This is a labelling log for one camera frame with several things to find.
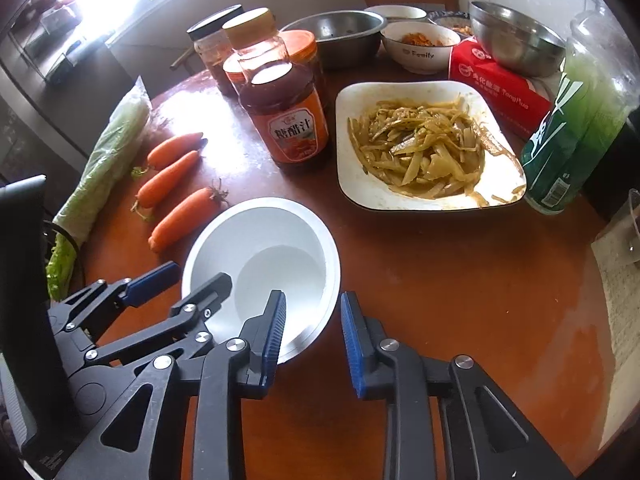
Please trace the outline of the grey refrigerator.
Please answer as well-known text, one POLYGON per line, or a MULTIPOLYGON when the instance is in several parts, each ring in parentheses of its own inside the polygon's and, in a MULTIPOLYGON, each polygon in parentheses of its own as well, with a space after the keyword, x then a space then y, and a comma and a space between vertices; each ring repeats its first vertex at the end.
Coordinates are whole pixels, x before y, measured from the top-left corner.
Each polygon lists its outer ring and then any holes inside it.
POLYGON ((88 29, 78 0, 1 0, 1 96, 81 168, 134 80, 88 29))

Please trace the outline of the brown sauce bottle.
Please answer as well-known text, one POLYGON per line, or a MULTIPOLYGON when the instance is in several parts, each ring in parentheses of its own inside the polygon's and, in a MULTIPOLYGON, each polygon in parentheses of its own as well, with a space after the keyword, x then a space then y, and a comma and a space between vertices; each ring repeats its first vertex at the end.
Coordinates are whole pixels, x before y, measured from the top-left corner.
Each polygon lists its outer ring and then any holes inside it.
POLYGON ((224 24, 238 56, 244 110, 281 168, 309 165, 329 142, 314 73, 292 61, 267 8, 246 11, 224 24))

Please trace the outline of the orange carrot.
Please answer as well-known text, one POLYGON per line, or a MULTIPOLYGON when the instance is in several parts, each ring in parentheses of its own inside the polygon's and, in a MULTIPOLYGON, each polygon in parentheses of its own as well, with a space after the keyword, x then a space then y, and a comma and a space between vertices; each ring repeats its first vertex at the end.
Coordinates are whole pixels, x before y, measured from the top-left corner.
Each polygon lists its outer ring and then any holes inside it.
POLYGON ((176 162, 160 170, 140 188, 136 200, 130 210, 146 219, 142 209, 153 209, 161 203, 180 181, 198 164, 201 155, 198 151, 190 151, 176 162))
POLYGON ((227 203, 227 196, 228 192, 222 187, 221 179, 186 196, 154 228, 148 239, 149 248, 159 254, 196 229, 205 226, 222 211, 222 206, 227 203))
POLYGON ((186 133, 181 136, 173 136, 158 144, 146 156, 144 167, 134 167, 131 177, 139 179, 149 170, 162 170, 176 162, 180 157, 190 151, 197 150, 203 141, 203 133, 186 133))

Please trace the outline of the red tissue pack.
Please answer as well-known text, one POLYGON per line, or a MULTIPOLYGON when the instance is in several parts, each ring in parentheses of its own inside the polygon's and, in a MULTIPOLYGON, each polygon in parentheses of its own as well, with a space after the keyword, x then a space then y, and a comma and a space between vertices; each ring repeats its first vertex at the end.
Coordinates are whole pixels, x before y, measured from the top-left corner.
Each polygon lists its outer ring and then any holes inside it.
POLYGON ((451 49, 449 78, 480 92, 510 131, 528 140, 551 110, 561 73, 526 78, 499 65, 476 41, 468 38, 451 49))

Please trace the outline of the large steel mixing bowl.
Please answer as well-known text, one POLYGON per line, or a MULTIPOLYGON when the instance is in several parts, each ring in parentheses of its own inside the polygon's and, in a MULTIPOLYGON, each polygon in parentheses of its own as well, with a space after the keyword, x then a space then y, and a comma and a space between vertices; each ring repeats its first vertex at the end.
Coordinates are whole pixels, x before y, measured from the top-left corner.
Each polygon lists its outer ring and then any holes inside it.
POLYGON ((316 38, 325 70, 346 70, 372 60, 381 45, 384 16, 365 10, 314 14, 285 25, 282 30, 306 30, 316 38))

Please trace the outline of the green drink bottle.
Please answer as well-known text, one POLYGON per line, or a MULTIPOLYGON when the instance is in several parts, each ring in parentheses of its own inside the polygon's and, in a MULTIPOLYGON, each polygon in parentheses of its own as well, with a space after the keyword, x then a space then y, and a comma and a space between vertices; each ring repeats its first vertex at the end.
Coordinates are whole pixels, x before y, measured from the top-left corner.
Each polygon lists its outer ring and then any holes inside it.
POLYGON ((622 25, 604 4, 577 14, 551 110, 521 152, 526 202, 563 211, 638 104, 639 55, 622 25))

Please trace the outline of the white family bowl with food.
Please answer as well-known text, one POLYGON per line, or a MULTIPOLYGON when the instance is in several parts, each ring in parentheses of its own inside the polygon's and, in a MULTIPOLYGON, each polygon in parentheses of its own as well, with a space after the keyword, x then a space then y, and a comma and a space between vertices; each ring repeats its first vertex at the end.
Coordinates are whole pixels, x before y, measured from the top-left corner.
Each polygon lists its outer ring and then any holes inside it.
POLYGON ((390 58, 413 74, 448 70, 451 50, 460 42, 453 30, 427 22, 393 22, 382 30, 382 43, 390 58))

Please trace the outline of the celery bunch in bag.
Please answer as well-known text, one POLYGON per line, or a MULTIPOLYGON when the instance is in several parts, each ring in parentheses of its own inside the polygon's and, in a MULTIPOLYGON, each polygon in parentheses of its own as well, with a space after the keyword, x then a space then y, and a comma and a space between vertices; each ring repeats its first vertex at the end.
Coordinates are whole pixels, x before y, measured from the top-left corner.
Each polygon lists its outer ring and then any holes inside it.
POLYGON ((151 101, 143 80, 138 78, 115 107, 78 185, 53 219, 64 230, 55 235, 46 266, 48 292, 53 300, 66 296, 79 248, 88 240, 112 188, 132 165, 150 115, 151 101))

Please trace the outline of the patterned bowl with food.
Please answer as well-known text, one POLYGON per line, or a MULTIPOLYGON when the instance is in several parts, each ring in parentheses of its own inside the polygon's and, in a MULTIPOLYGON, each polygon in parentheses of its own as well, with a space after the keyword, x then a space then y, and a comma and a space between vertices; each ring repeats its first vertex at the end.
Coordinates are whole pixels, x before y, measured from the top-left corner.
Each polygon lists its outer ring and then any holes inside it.
POLYGON ((427 13, 427 19, 436 25, 449 28, 462 39, 473 35, 470 14, 463 11, 438 10, 427 13))

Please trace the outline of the steel bowl on tissue pack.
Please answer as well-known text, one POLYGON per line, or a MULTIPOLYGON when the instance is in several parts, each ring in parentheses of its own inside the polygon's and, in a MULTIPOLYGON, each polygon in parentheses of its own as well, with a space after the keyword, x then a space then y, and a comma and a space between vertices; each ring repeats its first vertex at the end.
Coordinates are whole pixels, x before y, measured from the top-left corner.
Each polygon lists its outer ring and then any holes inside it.
POLYGON ((565 41, 530 16, 489 1, 469 3, 472 32, 502 67, 524 77, 550 77, 564 60, 565 41))

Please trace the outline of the white bowl behind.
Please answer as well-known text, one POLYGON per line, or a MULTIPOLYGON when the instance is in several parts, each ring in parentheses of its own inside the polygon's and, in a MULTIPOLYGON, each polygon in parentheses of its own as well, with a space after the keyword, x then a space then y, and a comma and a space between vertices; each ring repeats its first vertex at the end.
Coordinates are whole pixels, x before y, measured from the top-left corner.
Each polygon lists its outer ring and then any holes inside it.
POLYGON ((366 8, 366 11, 381 15, 389 23, 402 21, 424 22, 427 20, 427 13, 425 10, 420 9, 417 6, 405 6, 404 4, 381 4, 380 6, 369 6, 366 8))

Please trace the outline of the far orange carrot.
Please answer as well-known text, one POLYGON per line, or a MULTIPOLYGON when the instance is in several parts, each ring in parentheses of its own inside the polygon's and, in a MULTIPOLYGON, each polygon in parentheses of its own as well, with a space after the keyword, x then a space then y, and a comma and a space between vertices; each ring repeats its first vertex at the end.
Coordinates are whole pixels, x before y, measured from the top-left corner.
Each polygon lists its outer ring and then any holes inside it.
POLYGON ((131 177, 139 179, 149 170, 162 170, 176 162, 180 157, 190 151, 197 150, 203 141, 203 133, 186 133, 181 136, 173 136, 158 144, 146 156, 144 167, 134 167, 131 177))

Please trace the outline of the clear jar black lid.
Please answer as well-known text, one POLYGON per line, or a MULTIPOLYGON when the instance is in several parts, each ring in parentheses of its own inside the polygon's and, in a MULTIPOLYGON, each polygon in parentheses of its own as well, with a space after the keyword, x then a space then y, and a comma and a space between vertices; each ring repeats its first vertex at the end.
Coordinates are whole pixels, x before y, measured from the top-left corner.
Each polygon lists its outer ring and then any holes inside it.
POLYGON ((236 91, 224 71, 224 62, 233 53, 228 36, 224 32, 224 24, 243 12, 242 4, 227 6, 186 30, 195 52, 214 78, 220 93, 227 98, 236 96, 236 91))

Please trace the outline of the white plate of stir-fry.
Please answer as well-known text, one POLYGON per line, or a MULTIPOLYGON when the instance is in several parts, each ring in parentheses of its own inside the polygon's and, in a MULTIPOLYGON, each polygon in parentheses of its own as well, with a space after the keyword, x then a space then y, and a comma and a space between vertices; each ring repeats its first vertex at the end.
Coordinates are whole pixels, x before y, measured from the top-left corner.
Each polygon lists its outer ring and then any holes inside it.
POLYGON ((372 210, 519 202, 522 166, 484 98, 462 82, 360 82, 335 101, 343 193, 372 210))

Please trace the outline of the middle orange carrot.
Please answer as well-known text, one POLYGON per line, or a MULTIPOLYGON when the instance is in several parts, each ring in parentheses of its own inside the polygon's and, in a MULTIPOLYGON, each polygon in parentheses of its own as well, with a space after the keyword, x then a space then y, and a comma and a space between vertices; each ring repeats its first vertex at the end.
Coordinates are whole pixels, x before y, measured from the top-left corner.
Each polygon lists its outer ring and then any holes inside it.
POLYGON ((198 164, 201 155, 198 151, 190 151, 176 162, 160 170, 140 188, 136 200, 130 210, 146 219, 142 209, 153 209, 161 203, 180 181, 198 164))

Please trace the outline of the red printed paper bowl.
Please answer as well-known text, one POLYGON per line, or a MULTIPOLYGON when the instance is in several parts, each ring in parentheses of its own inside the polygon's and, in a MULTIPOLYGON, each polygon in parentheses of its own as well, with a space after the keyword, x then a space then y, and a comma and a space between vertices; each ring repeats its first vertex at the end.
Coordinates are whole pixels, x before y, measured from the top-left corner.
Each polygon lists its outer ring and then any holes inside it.
POLYGON ((262 314, 269 294, 286 299, 281 364, 304 352, 328 324, 341 288, 341 261, 324 222, 279 197, 246 200, 222 212, 194 242, 181 280, 186 297, 215 274, 232 281, 229 297, 206 327, 217 344, 262 314))

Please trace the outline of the near orange carrot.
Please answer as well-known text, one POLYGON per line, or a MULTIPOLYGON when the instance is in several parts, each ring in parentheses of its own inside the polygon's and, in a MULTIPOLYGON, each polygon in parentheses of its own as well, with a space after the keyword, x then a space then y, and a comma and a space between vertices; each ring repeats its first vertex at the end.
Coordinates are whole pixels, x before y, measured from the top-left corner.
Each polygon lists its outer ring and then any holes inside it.
POLYGON ((154 228, 148 239, 149 248, 159 254, 196 229, 205 226, 222 211, 222 206, 227 203, 227 196, 228 192, 222 187, 221 179, 186 196, 154 228))

